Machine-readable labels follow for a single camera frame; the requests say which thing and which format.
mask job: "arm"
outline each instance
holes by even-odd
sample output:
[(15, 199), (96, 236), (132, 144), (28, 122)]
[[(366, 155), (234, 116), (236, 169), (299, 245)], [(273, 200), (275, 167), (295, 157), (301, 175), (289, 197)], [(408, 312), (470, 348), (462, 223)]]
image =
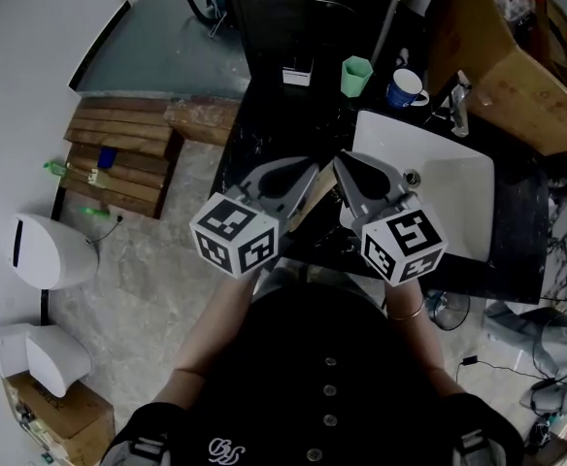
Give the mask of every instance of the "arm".
[(225, 278), (176, 355), (169, 381), (154, 402), (169, 402), (187, 410), (204, 386), (215, 359), (238, 335), (250, 305), (258, 271), (239, 280)]
[(446, 372), (441, 341), (428, 317), (428, 312), (422, 308), (417, 316), (409, 317), (419, 309), (423, 302), (419, 282), (413, 280), (395, 287), (386, 283), (384, 290), (389, 315), (404, 318), (401, 321), (393, 319), (391, 326), (407, 343), (413, 358), (439, 395), (443, 397), (454, 393), (464, 393), (465, 390)]

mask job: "marble countertop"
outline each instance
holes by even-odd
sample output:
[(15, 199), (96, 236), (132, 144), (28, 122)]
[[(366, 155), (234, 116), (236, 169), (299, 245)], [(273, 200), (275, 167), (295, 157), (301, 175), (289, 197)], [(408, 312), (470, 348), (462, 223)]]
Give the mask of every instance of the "marble countertop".
[[(348, 99), (332, 83), (320, 90), (269, 87), (251, 82), (218, 166), (212, 192), (224, 192), (254, 167), (282, 157), (308, 155), (326, 165), (350, 150), (359, 109), (371, 109), (421, 125), (426, 108), (390, 111), (381, 86), (368, 84)], [(424, 126), (481, 153), (495, 164), (493, 237), (488, 262), (446, 254), (422, 285), (459, 293), (535, 304), (547, 255), (547, 176), (534, 150), (483, 120), (470, 116), (470, 132), (455, 138), (444, 123)], [(295, 232), (286, 256), (331, 269), (376, 277), (357, 252), (356, 238), (339, 223), (342, 199), (332, 190)]]

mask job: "white sink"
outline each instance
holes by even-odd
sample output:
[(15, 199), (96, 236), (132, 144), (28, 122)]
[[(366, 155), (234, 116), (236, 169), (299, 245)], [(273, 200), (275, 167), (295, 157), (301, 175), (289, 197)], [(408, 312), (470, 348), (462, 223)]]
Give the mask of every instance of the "white sink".
[[(448, 235), (448, 253), (486, 262), (493, 229), (495, 168), (486, 155), (406, 122), (361, 111), (352, 151), (366, 153), (395, 167), (417, 171), (413, 188), (433, 205)], [(344, 206), (340, 222), (350, 228)]]

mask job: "white box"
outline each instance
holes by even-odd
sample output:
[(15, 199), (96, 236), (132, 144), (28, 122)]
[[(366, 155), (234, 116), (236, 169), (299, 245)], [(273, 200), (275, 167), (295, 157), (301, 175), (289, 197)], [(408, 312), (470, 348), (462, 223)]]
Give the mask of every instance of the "white box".
[(431, 205), (362, 228), (361, 255), (392, 286), (434, 271), (447, 248), (446, 233)]
[(279, 222), (215, 193), (190, 222), (199, 255), (240, 278), (279, 252)]

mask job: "shirt button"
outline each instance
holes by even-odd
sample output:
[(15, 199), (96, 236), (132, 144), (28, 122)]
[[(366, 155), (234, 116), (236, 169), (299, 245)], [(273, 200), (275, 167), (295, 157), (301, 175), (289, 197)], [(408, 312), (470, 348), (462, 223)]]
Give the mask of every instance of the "shirt button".
[(320, 461), (322, 459), (322, 450), (309, 449), (307, 451), (307, 458), (312, 462)]
[(338, 393), (338, 389), (332, 384), (326, 384), (322, 391), (327, 397), (333, 397), (336, 393)]
[(335, 426), (336, 424), (338, 424), (338, 419), (333, 415), (326, 415), (323, 421), (327, 426)]

